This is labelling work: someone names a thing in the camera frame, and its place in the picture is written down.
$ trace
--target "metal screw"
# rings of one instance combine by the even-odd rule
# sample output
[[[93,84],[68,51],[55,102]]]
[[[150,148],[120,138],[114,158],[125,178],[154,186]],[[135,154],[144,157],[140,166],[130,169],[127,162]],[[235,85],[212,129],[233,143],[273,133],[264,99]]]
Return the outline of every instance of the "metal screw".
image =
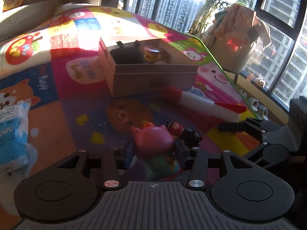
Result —
[[[191,187],[199,188],[199,187],[202,187],[204,185],[204,182],[201,181],[201,180],[191,180],[189,182],[189,184],[190,184]]]
[[[104,185],[108,188],[115,188],[119,185],[119,182],[117,180],[108,180],[104,183]]]

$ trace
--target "black circular pad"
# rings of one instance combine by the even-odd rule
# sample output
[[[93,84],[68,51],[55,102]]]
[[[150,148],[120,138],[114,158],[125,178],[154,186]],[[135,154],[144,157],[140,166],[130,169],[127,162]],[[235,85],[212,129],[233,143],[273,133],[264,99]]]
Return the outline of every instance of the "black circular pad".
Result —
[[[265,222],[290,209],[294,192],[285,181],[236,154],[223,152],[222,160],[221,178],[211,188],[211,198],[222,212],[248,222]]]
[[[72,187],[65,182],[51,181],[39,185],[36,190],[36,196],[45,201],[62,200],[69,196]]]
[[[273,194],[269,185],[257,181],[242,182],[237,186],[237,192],[242,198],[251,201],[266,200]]]
[[[97,188],[87,170],[87,153],[73,154],[23,180],[14,191],[22,217],[63,222],[87,212],[96,202]]]
[[[277,131],[280,129],[280,125],[278,125],[277,123],[274,123],[272,121],[266,121],[266,120],[263,120],[260,123],[260,127],[266,131]]]
[[[289,150],[279,144],[270,144],[263,149],[262,155],[268,163],[281,163],[289,158]]]

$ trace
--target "cartoon pig print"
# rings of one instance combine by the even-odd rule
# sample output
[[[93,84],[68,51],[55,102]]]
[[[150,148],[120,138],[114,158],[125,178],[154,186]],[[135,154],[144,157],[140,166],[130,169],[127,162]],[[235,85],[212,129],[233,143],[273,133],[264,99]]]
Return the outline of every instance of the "cartoon pig print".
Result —
[[[183,51],[183,54],[195,61],[202,61],[208,55],[207,53],[197,53],[195,49],[191,48]]]
[[[212,84],[210,85],[211,88],[213,88],[213,86],[219,88],[237,102],[242,100],[241,96],[237,93],[215,62],[199,67],[198,74]]]

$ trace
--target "black plastic part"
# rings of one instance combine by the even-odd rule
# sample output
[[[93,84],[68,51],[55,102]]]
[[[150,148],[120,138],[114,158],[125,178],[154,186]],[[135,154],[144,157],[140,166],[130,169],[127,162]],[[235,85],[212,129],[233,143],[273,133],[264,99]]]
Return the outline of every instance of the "black plastic part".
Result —
[[[192,149],[186,147],[181,140],[175,141],[175,155],[177,157],[180,167],[183,170],[189,170],[192,168],[195,156],[191,155],[191,151]]]
[[[115,187],[107,187],[105,182],[117,181],[119,184]],[[105,149],[101,156],[101,185],[104,190],[117,190],[122,188],[118,169],[114,159],[113,150]]]
[[[292,139],[289,141],[286,126],[282,127],[274,122],[255,118],[247,118],[239,123],[223,122],[217,126],[220,131],[245,131],[259,140],[260,145],[244,157],[264,169],[276,166],[289,158],[289,145],[292,144]]]
[[[192,190],[205,190],[207,183],[207,171],[208,171],[208,152],[203,149],[197,151],[190,175],[188,177],[186,187]],[[189,183],[192,180],[199,180],[204,183],[203,186],[193,187]]]
[[[300,96],[298,99],[290,100],[289,117],[302,136],[302,146],[307,143],[307,99]]]
[[[59,222],[87,212],[97,200],[97,189],[88,178],[88,152],[76,152],[23,180],[14,191],[22,217]]]
[[[277,164],[285,162],[290,156],[289,150],[279,144],[261,143],[256,149],[247,153],[244,157],[257,164],[258,166],[268,169]]]
[[[211,198],[221,211],[237,219],[274,220],[293,204],[289,184],[235,153],[222,152],[220,177],[211,188]]]
[[[116,166],[120,170],[127,170],[134,156],[134,140],[129,139],[122,148],[112,148]],[[89,159],[90,169],[101,169],[101,158]]]
[[[206,193],[192,191],[180,182],[128,182],[107,191],[86,215],[59,224],[24,219],[15,230],[294,230],[286,219],[245,223],[217,210]]]

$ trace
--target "ribbed black surface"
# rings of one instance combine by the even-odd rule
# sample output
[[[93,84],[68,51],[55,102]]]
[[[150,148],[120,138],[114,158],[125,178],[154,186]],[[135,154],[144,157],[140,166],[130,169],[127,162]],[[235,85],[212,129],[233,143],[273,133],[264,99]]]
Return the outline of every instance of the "ribbed black surface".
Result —
[[[60,224],[41,224],[26,219],[15,229],[287,230],[295,228],[284,219],[266,224],[249,224],[233,220],[216,210],[205,193],[188,190],[180,182],[129,182],[124,189],[106,192],[92,211],[77,220]]]

